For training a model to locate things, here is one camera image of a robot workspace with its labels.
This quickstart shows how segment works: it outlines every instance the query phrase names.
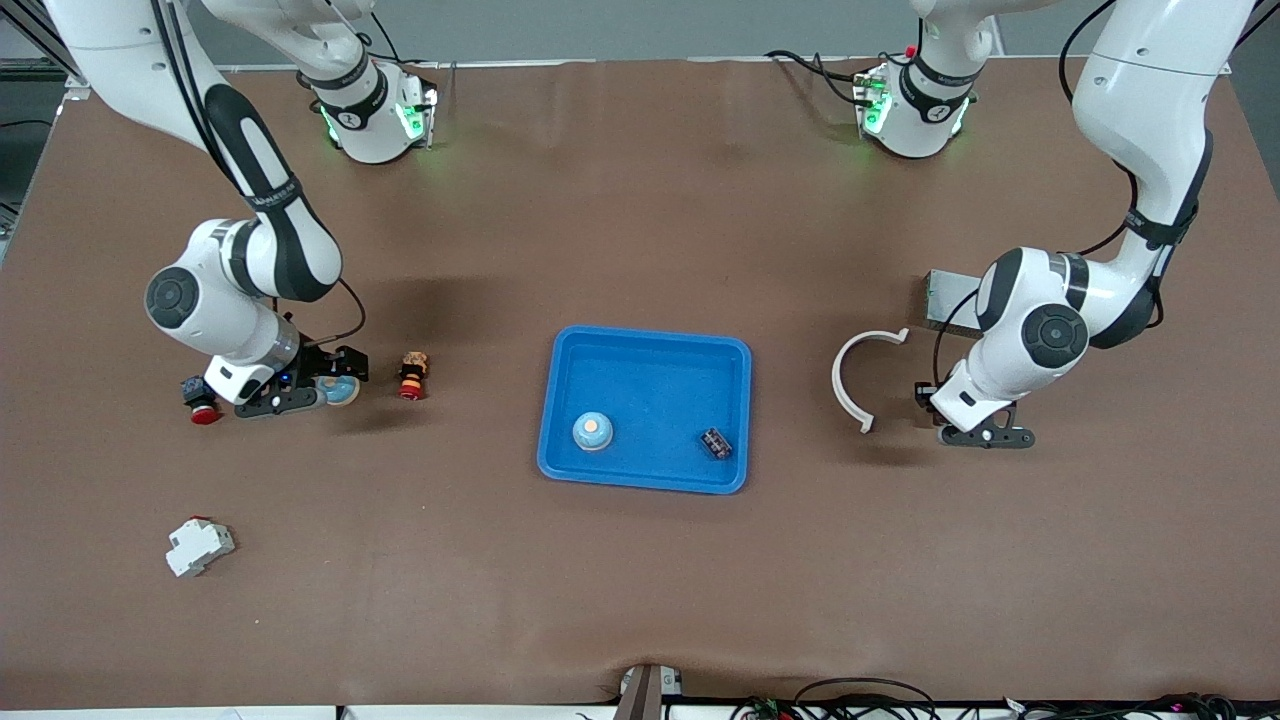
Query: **blue plastic tray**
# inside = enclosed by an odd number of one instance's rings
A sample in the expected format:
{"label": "blue plastic tray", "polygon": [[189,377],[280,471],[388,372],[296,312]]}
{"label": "blue plastic tray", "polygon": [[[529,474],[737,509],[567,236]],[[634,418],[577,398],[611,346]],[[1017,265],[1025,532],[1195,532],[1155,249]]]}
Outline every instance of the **blue plastic tray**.
{"label": "blue plastic tray", "polygon": [[[538,466],[548,478],[728,495],[746,482],[751,351],[742,341],[572,325],[556,337]],[[595,410],[613,442],[586,452],[573,420]],[[716,428],[733,454],[712,457]]]}

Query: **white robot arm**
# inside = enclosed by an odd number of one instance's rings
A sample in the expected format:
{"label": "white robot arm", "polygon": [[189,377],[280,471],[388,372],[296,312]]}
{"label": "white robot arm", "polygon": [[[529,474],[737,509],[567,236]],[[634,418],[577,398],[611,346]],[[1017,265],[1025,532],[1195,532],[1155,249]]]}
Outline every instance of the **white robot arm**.
{"label": "white robot arm", "polygon": [[977,296],[983,337],[932,396],[963,432],[1151,322],[1212,155],[1204,105],[1252,0],[1119,0],[1076,87],[1080,131],[1137,181],[1115,259],[1020,247]]}
{"label": "white robot arm", "polygon": [[376,0],[204,0],[297,64],[320,99],[334,142],[353,160],[378,164],[430,145],[434,86],[392,63],[370,59],[351,20]]}
{"label": "white robot arm", "polygon": [[[182,5],[170,0],[49,0],[46,5],[108,105],[207,151],[257,215],[209,220],[195,229],[182,256],[147,287],[145,305],[152,323],[212,355],[205,382],[246,416],[321,405],[323,395],[310,387],[314,377],[367,375],[367,366],[360,366],[367,365],[362,355],[351,348],[325,355],[268,305],[269,297],[321,299],[339,282],[342,254],[262,118],[227,85],[191,36]],[[279,378],[293,384],[282,387]],[[273,397],[274,407],[259,407],[268,383],[274,396],[283,391],[283,404]]]}

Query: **white curved object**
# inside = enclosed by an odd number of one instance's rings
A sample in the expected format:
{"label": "white curved object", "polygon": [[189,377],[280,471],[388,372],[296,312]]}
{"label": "white curved object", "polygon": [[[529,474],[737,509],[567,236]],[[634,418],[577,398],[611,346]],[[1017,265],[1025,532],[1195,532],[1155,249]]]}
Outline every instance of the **white curved object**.
{"label": "white curved object", "polygon": [[849,393],[845,392],[845,383],[840,379],[840,365],[845,361],[845,355],[849,354],[849,350],[864,340],[883,340],[886,342],[892,342],[893,345],[902,345],[906,342],[906,333],[908,329],[902,328],[899,333],[891,333],[888,331],[867,331],[863,334],[854,336],[845,343],[844,347],[840,348],[840,352],[836,354],[836,361],[831,364],[831,389],[836,393],[836,401],[845,409],[845,413],[849,413],[854,416],[854,419],[863,424],[863,434],[872,432],[872,423],[876,420],[876,416],[859,407],[858,404],[849,397]]}

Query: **red button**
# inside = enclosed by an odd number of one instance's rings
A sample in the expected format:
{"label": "red button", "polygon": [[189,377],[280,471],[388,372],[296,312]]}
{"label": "red button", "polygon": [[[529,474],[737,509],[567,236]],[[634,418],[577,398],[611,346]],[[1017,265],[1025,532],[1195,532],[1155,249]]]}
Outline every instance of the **red button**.
{"label": "red button", "polygon": [[197,425],[212,425],[219,418],[221,418],[221,415],[218,414],[218,410],[214,410],[207,405],[196,407],[191,411],[191,421]]}

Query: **brown mat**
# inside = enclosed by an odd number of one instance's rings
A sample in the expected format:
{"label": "brown mat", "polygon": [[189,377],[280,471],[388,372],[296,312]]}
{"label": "brown mat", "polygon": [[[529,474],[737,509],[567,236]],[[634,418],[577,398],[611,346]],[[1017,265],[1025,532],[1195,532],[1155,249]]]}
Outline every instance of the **brown mat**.
{"label": "brown mat", "polygon": [[[1228,83],[1169,320],[1032,396],[1033,451],[934,442],[909,400],[922,331],[850,360],[876,433],[831,396],[841,342],[915,324],[929,268],[1120,219],[1125,179],[1053,73],[992,63],[925,161],[769,64],[439,73],[439,147],[376,168],[325,145],[289,74],[237,77],[343,245],[376,382],[211,428],[178,392],[205,359],[141,299],[198,222],[246,210],[192,149],[70,104],[0,273],[3,705],[575,702],[639,661],[690,693],[1276,696],[1280,208]],[[340,292],[291,309],[312,334],[353,319]],[[543,478],[572,323],[749,343],[744,491]],[[393,397],[410,348],[434,357],[416,405]],[[239,548],[179,580],[165,536],[192,514]]]}

